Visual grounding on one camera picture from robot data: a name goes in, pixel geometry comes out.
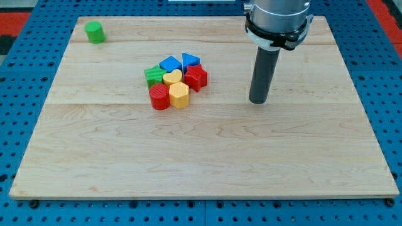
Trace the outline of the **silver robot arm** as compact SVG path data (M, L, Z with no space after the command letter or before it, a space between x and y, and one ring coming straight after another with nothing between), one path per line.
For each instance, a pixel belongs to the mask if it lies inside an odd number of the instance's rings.
M244 5L245 30L257 44L249 100L263 104L268 98L281 49L292 51L307 36L313 15L310 0L252 0Z

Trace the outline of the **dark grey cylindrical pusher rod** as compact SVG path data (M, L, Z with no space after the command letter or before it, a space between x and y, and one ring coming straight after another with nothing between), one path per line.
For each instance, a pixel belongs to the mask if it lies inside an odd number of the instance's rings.
M279 52L279 50L268 51L260 47L258 48L249 91L249 100L253 104L263 104L266 102Z

